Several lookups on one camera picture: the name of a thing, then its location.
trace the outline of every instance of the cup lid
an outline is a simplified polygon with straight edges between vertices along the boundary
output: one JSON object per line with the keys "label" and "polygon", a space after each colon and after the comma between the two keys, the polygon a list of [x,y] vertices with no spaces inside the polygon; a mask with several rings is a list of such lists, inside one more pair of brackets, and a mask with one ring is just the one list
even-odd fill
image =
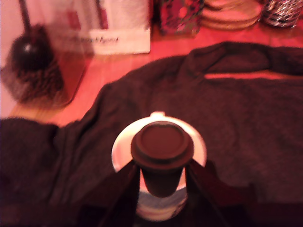
{"label": "cup lid", "polygon": [[171,172],[184,167],[194,155],[191,137],[177,124],[167,121],[144,126],[133,138],[135,162],[153,172]]}
{"label": "cup lid", "polygon": [[[153,112],[150,116],[141,118],[122,130],[116,138],[112,147],[112,164],[116,172],[121,170],[129,161],[133,159],[131,154],[131,144],[134,136],[146,125],[152,122],[166,121],[180,126],[192,139],[194,143],[194,157],[200,165],[206,164],[206,146],[202,136],[190,124],[174,117],[166,116],[164,112]],[[182,176],[177,190],[185,188],[185,171],[182,171]],[[149,193],[145,185],[145,181],[141,172],[140,191]]]}

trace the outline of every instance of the black lid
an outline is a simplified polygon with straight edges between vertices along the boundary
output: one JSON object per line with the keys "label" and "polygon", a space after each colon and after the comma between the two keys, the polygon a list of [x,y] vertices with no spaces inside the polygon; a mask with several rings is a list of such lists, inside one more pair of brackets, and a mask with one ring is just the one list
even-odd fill
{"label": "black lid", "polygon": [[139,166],[158,173],[182,168],[194,155],[191,137],[180,126],[165,121],[143,127],[132,140],[131,152]]}

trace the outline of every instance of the stacked plates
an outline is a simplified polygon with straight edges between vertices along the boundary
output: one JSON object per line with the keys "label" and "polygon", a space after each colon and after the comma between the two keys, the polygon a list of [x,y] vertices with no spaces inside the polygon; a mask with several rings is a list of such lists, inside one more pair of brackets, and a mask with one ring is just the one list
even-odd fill
{"label": "stacked plates", "polygon": [[243,29],[260,18],[262,6],[256,0],[205,0],[201,24],[217,29]]}

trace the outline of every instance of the wooden surface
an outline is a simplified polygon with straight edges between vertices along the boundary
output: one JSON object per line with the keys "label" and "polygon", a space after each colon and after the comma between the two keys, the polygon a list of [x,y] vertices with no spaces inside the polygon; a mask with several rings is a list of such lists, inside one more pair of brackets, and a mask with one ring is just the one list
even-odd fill
{"label": "wooden surface", "polygon": [[[156,59],[188,54],[195,48],[206,47],[223,41],[253,42],[270,46],[292,46],[303,48],[303,19],[293,29],[279,29],[256,23],[245,30],[221,31],[201,27],[195,36],[161,36],[157,28],[152,31],[151,52],[149,54],[107,55],[87,57],[87,70],[75,95],[67,106],[57,109],[28,108],[17,105],[11,117],[23,117],[44,123],[55,123],[60,126],[81,119],[90,109],[99,90],[106,84],[115,81],[127,72],[137,69]],[[270,79],[287,78],[288,75],[273,72],[254,72],[250,74],[217,74],[211,77]]]}

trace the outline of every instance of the brush handle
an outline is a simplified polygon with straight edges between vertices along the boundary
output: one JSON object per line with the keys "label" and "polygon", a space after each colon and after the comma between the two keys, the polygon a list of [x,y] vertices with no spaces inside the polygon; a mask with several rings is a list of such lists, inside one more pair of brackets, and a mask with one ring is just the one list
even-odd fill
{"label": "brush handle", "polygon": [[21,16],[22,16],[22,21],[23,21],[23,25],[24,25],[24,31],[30,32],[31,25],[30,25],[30,21],[29,21],[28,10],[27,10],[27,5],[25,3],[25,0],[19,0],[19,5],[20,5],[20,9],[21,9]]}

